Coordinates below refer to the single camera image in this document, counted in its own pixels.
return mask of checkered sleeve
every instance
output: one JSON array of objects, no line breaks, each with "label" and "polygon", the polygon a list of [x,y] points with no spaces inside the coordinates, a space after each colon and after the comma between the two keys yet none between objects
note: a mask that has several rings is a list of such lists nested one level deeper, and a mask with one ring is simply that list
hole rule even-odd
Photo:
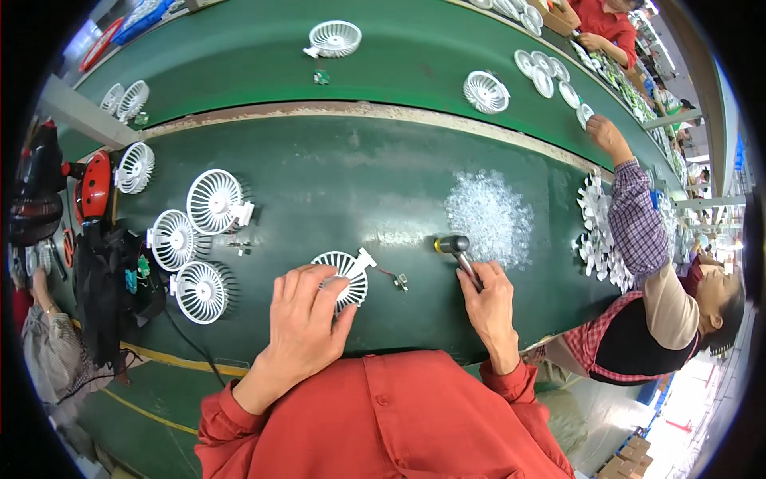
[{"label": "checkered sleeve", "polygon": [[614,169],[609,226],[625,266],[639,280],[668,262],[668,238],[660,213],[652,206],[649,178],[635,159]]}]

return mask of black vest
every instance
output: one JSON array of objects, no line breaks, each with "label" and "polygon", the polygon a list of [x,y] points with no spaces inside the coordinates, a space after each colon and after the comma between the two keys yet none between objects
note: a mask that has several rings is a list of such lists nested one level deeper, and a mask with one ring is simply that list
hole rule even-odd
[{"label": "black vest", "polygon": [[[607,371],[624,375],[656,376],[678,371],[694,352],[699,331],[684,349],[665,349],[652,337],[647,326],[643,298],[637,298],[617,313],[598,345],[596,364]],[[651,379],[621,382],[591,372],[591,378],[615,385],[641,385]]]}]

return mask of scissors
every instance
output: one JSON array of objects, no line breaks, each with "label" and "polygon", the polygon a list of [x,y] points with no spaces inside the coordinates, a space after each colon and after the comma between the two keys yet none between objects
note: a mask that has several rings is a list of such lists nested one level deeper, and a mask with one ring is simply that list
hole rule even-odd
[{"label": "scissors", "polygon": [[74,265],[74,231],[72,228],[64,229],[64,263],[67,267]]}]

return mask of cable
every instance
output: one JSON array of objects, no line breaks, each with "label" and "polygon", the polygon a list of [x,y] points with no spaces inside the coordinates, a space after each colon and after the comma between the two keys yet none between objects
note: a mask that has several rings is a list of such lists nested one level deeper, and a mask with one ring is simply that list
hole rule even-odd
[{"label": "cable", "polygon": [[70,397],[72,397],[72,396],[74,396],[75,394],[77,394],[77,393],[78,393],[78,392],[79,392],[79,391],[80,391],[82,388],[84,388],[84,387],[85,387],[85,385],[86,385],[86,384],[89,384],[89,383],[91,383],[91,382],[95,381],[96,379],[103,379],[103,378],[116,378],[116,377],[117,377],[117,376],[119,376],[120,374],[122,374],[122,373],[124,373],[125,371],[127,371],[127,370],[128,370],[128,368],[129,368],[130,366],[132,366],[132,365],[133,365],[133,363],[135,363],[135,362],[136,362],[136,359],[137,359],[137,360],[139,360],[139,361],[141,361],[141,362],[143,363],[143,359],[141,359],[141,358],[139,357],[139,355],[138,355],[138,354],[136,354],[136,352],[135,352],[135,351],[133,351],[132,349],[121,349],[121,351],[126,351],[126,352],[128,352],[128,353],[131,353],[131,354],[133,354],[133,360],[130,362],[130,364],[129,364],[129,365],[127,365],[127,366],[123,367],[123,370],[122,370],[122,371],[120,371],[120,372],[113,372],[112,374],[104,374],[104,375],[101,375],[101,376],[96,376],[96,377],[94,377],[94,378],[90,378],[90,379],[88,379],[86,382],[84,382],[84,383],[80,384],[80,385],[77,387],[77,389],[75,389],[74,391],[70,392],[69,394],[67,394],[67,395],[66,395],[66,396],[64,396],[63,398],[59,399],[59,400],[58,400],[58,402],[46,402],[45,404],[50,404],[50,405],[55,405],[55,406],[61,405],[61,403],[62,403],[62,402],[66,401],[66,400],[67,400],[67,399],[69,399]]},{"label": "cable", "polygon": [[199,355],[200,355],[200,356],[202,356],[203,358],[205,358],[205,361],[207,361],[208,365],[210,366],[210,369],[212,369],[212,370],[213,370],[213,373],[215,374],[215,377],[217,377],[217,378],[218,378],[218,381],[221,383],[221,386],[223,386],[223,387],[226,387],[226,382],[225,382],[225,381],[224,381],[224,379],[221,377],[221,374],[218,372],[218,368],[217,368],[217,367],[215,367],[215,363],[213,363],[213,360],[211,359],[211,357],[210,357],[210,356],[209,356],[207,353],[205,353],[204,351],[202,351],[202,349],[199,349],[199,347],[197,347],[197,345],[195,345],[195,344],[192,342],[192,340],[190,340],[190,339],[189,339],[189,338],[188,338],[188,337],[187,337],[187,336],[184,334],[184,332],[183,332],[183,331],[181,331],[181,328],[179,328],[179,327],[178,327],[178,325],[177,325],[177,324],[175,324],[175,321],[173,320],[173,317],[172,317],[172,316],[170,316],[170,313],[168,312],[168,308],[165,308],[165,309],[163,309],[162,311],[163,311],[163,312],[165,313],[165,315],[168,317],[168,321],[170,321],[170,324],[173,326],[173,329],[175,329],[176,333],[178,333],[178,335],[179,335],[179,336],[180,336],[180,337],[181,337],[181,338],[182,338],[182,339],[183,339],[183,340],[184,340],[184,341],[185,341],[185,342],[186,342],[186,343],[187,343],[189,346],[191,346],[191,348],[192,348],[194,351],[196,351],[197,353],[199,353]]}]

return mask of hammer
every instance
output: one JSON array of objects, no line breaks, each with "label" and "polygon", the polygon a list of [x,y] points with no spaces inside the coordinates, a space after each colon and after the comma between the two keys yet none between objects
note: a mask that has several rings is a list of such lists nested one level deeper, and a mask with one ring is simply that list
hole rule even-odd
[{"label": "hammer", "polygon": [[434,249],[440,253],[452,254],[460,265],[460,269],[465,271],[468,278],[471,279],[471,283],[476,287],[476,290],[481,293],[484,286],[481,284],[481,280],[477,277],[476,273],[471,267],[471,263],[466,256],[466,250],[470,246],[467,236],[452,235],[445,236],[444,238],[437,238],[434,242]]}]

